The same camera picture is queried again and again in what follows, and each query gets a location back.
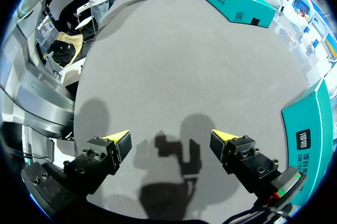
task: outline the teal sign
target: teal sign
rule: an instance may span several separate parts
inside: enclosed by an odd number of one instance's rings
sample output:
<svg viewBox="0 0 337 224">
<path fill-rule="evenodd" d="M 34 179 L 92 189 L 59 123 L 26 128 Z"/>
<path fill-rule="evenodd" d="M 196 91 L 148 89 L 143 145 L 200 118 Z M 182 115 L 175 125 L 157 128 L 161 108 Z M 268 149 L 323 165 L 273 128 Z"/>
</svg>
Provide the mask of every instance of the teal sign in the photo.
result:
<svg viewBox="0 0 337 224">
<path fill-rule="evenodd" d="M 269 27 L 276 9 L 265 0 L 207 0 L 229 21 Z"/>
<path fill-rule="evenodd" d="M 324 79 L 282 110 L 288 141 L 288 166 L 308 175 L 292 204 L 304 205 L 317 189 L 333 146 L 331 101 Z"/>
</svg>

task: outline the gray floor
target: gray floor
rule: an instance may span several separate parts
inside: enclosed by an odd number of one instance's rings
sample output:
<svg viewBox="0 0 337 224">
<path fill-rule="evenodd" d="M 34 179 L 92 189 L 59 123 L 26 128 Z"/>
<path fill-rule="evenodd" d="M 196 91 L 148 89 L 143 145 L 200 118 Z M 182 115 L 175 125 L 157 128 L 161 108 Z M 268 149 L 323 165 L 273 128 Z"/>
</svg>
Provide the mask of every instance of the gray floor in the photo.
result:
<svg viewBox="0 0 337 224">
<path fill-rule="evenodd" d="M 93 136 L 130 129 L 133 149 L 88 200 L 209 223 L 251 208 L 256 197 L 222 169 L 210 133 L 248 134 L 283 171 L 281 109 L 306 88 L 295 59 L 272 29 L 230 23 L 205 0 L 127 4 L 87 55 L 75 143 L 80 153 Z"/>
</svg>

